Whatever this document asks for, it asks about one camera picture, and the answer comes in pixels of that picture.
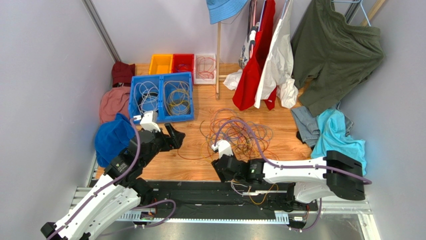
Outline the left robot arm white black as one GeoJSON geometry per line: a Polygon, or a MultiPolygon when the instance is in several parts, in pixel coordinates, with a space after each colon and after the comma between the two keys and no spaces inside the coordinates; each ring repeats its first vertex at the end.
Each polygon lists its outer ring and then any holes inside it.
{"type": "Polygon", "coordinates": [[[172,204],[172,211],[158,224],[171,218],[177,209],[172,199],[155,201],[153,188],[140,178],[143,169],[160,152],[178,150],[185,133],[166,123],[167,133],[156,123],[144,123],[142,130],[106,167],[90,192],[63,218],[47,222],[41,232],[48,240],[95,240],[101,232],[130,210],[172,204]]]}

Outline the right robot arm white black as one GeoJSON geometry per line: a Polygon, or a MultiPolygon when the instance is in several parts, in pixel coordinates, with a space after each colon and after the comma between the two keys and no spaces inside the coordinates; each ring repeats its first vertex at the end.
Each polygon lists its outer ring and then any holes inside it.
{"type": "Polygon", "coordinates": [[[348,201],[366,198],[368,181],[363,176],[362,164],[335,150],[327,151],[325,156],[294,161],[261,158],[242,161],[223,153],[211,164],[221,182],[289,183],[290,200],[299,203],[307,204],[330,196],[348,201]]]}

